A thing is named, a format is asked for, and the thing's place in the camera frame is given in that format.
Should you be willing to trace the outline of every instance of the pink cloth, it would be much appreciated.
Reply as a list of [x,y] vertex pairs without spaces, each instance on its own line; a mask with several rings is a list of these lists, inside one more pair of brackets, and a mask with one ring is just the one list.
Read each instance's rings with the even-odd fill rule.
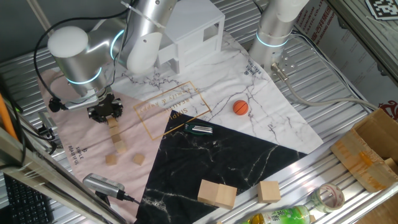
[[[47,70],[42,76],[46,83],[49,83],[48,80],[59,76],[59,73]],[[51,97],[41,83],[39,87],[47,105]],[[72,87],[67,85],[67,81],[63,77],[56,79],[52,83],[51,89],[58,96],[78,98]],[[121,139],[127,147],[127,152],[123,154],[117,154],[109,134],[108,125],[106,123],[99,124],[89,119],[86,109],[59,111],[57,113],[52,113],[49,110],[49,113],[57,124],[58,135],[65,148],[72,171],[78,180],[82,181],[86,175],[95,173],[122,183],[126,188],[126,193],[136,200],[141,201],[161,138],[154,141],[151,140],[134,111],[133,106],[141,101],[117,92],[114,95],[116,98],[121,99],[124,106],[123,115],[118,118]],[[169,114],[153,116],[145,120],[145,124],[152,129],[158,128],[164,130],[167,125],[168,116]],[[132,162],[132,158],[136,153],[145,156],[145,161],[141,166]],[[108,154],[117,154],[118,164],[107,166],[105,164],[105,156]],[[109,200],[111,203],[118,205],[120,214],[125,219],[130,222],[135,221],[138,209],[136,203],[120,201],[111,197]]]

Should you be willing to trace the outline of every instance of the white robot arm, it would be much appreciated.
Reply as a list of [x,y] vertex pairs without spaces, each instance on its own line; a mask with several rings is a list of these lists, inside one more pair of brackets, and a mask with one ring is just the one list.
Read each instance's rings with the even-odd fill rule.
[[48,48],[66,79],[81,95],[74,102],[66,102],[64,108],[88,108],[89,117],[98,122],[105,122],[108,116],[121,116],[123,107],[120,100],[114,99],[102,66],[117,60],[132,73],[151,68],[176,3],[177,0],[135,1],[127,7],[133,7],[139,14],[129,12],[132,16],[127,23],[114,18],[100,21],[88,33],[74,26],[56,30],[49,38]]
[[256,38],[249,54],[266,71],[277,63],[282,55],[294,19],[309,0],[271,0],[262,13]]

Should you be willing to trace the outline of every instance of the orange pole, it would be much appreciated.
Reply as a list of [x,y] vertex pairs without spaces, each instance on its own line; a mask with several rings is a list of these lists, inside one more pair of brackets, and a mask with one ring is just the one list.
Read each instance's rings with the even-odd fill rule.
[[7,106],[0,94],[0,116],[4,123],[4,127],[8,134],[10,134],[14,139],[18,140],[17,134],[15,133],[14,127],[11,122],[10,114],[8,113]]

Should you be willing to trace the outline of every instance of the plastic bottle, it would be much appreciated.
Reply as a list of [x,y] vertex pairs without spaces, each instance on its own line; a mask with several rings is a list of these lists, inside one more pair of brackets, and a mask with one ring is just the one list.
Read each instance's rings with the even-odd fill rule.
[[274,212],[255,214],[242,224],[310,224],[310,212],[304,205]]

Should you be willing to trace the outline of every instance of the wooden block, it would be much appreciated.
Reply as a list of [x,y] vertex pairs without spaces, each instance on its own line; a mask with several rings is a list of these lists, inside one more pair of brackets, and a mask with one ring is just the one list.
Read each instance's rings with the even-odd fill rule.
[[132,158],[133,163],[138,164],[138,165],[142,165],[142,163],[144,162],[145,156],[142,154],[137,153],[134,158]]
[[109,133],[111,134],[111,136],[119,134],[119,127],[115,126],[115,127],[110,128]]
[[118,153],[124,153],[127,151],[124,141],[118,141],[117,143],[114,143],[114,147]]
[[391,158],[385,160],[386,164],[398,175],[398,166]]
[[105,156],[105,163],[108,166],[116,165],[118,163],[118,158],[115,154],[107,155]]
[[261,181],[257,185],[259,203],[275,203],[280,200],[278,181]]
[[313,223],[316,221],[317,221],[317,219],[313,215],[310,215],[310,223]]
[[114,136],[111,136],[113,144],[116,144],[119,141],[122,141],[122,138],[120,137],[120,134],[115,134]]
[[218,187],[215,206],[231,210],[235,204],[236,187],[220,184]]
[[207,203],[209,205],[214,205],[216,203],[219,186],[219,184],[207,180],[201,180],[198,193],[198,201]]
[[108,126],[110,127],[110,128],[113,128],[113,127],[115,127],[115,126],[117,126],[118,125],[118,121],[116,121],[116,118],[110,118],[110,119],[108,119]]

